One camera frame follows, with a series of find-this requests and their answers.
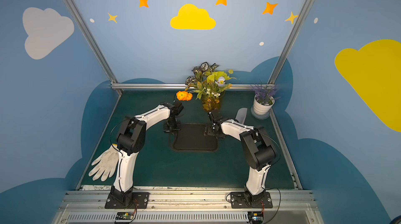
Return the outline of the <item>black plastic cutting board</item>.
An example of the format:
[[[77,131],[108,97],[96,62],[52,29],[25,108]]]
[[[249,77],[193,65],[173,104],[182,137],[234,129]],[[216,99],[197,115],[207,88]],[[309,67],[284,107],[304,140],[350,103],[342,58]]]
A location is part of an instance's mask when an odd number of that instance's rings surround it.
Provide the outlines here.
[[[174,133],[170,147],[181,153],[213,153],[218,150],[218,139],[209,135],[207,124],[183,123],[181,129]]]

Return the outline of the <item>cleaver knife black handle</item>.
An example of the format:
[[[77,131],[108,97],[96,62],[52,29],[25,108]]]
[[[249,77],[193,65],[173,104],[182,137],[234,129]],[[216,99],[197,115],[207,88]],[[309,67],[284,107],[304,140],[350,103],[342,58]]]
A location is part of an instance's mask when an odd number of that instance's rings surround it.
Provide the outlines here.
[[[247,108],[240,108],[240,109],[237,111],[235,120],[236,120],[237,122],[239,122],[240,124],[244,124],[244,123],[245,123],[245,120],[246,120],[246,116],[247,116]]]

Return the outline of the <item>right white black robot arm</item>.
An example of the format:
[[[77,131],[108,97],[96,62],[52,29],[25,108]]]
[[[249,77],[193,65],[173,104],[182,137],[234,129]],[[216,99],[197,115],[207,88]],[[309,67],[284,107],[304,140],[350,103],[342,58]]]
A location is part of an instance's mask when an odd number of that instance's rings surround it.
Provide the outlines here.
[[[279,156],[279,151],[263,126],[244,124],[246,114],[247,108],[241,108],[234,119],[229,119],[223,118],[218,110],[212,110],[208,113],[211,125],[207,133],[219,138],[231,136],[240,141],[250,168],[245,192],[255,198],[265,191],[267,173]]]

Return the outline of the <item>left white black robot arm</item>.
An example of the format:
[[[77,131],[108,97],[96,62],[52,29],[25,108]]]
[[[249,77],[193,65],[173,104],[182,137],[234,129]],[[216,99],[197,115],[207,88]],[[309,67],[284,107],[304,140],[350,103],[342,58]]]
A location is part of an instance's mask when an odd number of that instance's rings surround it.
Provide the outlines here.
[[[114,188],[126,193],[133,188],[133,172],[138,153],[145,145],[146,131],[159,122],[164,123],[165,133],[174,133],[181,129],[181,122],[176,118],[183,110],[181,102],[173,104],[163,102],[156,108],[134,117],[125,117],[117,137],[119,161]]]

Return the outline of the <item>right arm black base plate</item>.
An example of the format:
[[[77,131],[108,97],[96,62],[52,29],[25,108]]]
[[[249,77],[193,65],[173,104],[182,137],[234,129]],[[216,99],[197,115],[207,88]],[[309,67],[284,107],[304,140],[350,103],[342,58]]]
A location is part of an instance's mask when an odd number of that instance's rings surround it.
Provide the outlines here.
[[[231,204],[231,208],[273,208],[273,200],[270,194],[262,191],[260,194],[252,195],[249,191],[230,192],[226,196],[226,201]]]

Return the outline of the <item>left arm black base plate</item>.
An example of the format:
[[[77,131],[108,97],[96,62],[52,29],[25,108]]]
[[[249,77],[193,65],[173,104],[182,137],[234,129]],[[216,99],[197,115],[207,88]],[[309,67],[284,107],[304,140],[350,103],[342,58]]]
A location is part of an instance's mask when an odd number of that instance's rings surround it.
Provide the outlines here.
[[[105,209],[146,209],[149,202],[149,192],[134,192],[129,189],[127,192],[121,192],[114,186],[106,200]]]

